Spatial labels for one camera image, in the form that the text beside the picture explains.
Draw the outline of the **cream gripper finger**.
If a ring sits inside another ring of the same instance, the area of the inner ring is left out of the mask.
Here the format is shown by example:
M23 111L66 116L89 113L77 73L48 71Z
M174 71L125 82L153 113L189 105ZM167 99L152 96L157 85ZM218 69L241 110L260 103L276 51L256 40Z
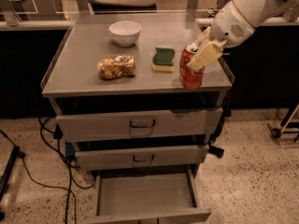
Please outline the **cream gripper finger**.
M203 49L209 45L210 40L211 40L210 28L207 27L205 31L197 37L195 43L198 49Z
M208 64L213 63L222 55L225 44L226 40L203 42L196 54L188 61L187 67L193 72L198 72Z

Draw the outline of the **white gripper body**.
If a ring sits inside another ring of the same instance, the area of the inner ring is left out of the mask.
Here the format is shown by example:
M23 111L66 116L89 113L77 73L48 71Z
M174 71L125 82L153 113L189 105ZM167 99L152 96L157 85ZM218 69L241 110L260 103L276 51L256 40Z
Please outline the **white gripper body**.
M227 3L214 17L211 23L211 36L225 41L224 47L233 48L251 37L255 29L244 18L233 1Z

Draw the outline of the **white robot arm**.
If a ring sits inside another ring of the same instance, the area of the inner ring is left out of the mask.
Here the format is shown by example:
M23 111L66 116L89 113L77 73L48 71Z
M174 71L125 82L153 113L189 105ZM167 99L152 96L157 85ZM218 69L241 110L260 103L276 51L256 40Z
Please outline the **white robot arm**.
M194 42L198 49L187 67L200 71L220 58L224 49L239 46L266 20L298 3L299 0L231 0Z

